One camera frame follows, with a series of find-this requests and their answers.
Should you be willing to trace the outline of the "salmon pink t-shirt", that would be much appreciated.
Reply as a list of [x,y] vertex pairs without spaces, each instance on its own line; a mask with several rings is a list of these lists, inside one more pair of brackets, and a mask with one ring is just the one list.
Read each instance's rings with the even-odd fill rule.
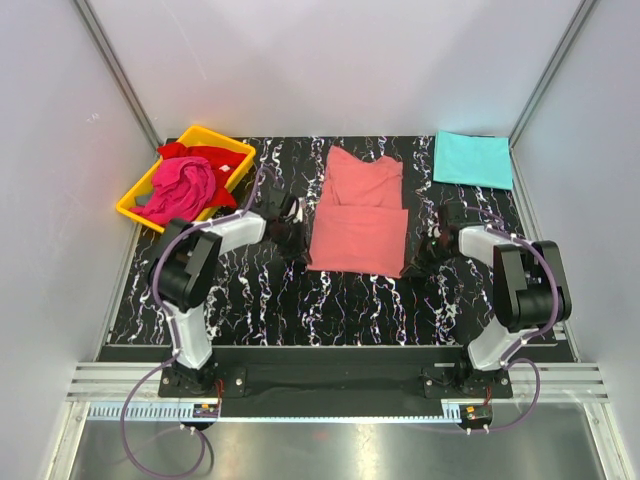
[[315,209],[309,269],[398,278],[408,229],[402,183],[401,162],[388,156],[364,162],[331,147]]

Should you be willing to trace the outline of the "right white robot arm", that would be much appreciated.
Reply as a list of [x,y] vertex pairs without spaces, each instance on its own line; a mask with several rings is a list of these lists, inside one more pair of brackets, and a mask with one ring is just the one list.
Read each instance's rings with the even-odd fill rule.
[[492,317],[444,380],[446,387],[472,397],[499,381],[516,352],[568,319],[572,300],[555,242],[509,233],[497,215],[461,202],[438,207],[437,232],[422,234],[401,275],[424,277],[457,257],[493,272]]

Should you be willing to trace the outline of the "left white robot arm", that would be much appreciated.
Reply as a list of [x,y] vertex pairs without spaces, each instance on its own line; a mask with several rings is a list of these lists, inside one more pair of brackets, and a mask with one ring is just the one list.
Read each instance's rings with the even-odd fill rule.
[[148,282],[169,323],[173,353],[167,368],[193,395],[208,394],[216,382],[205,303],[219,257],[264,241],[274,244],[286,261],[311,261],[301,198],[271,187],[262,199],[251,196],[245,207],[225,217],[173,219],[161,236]]

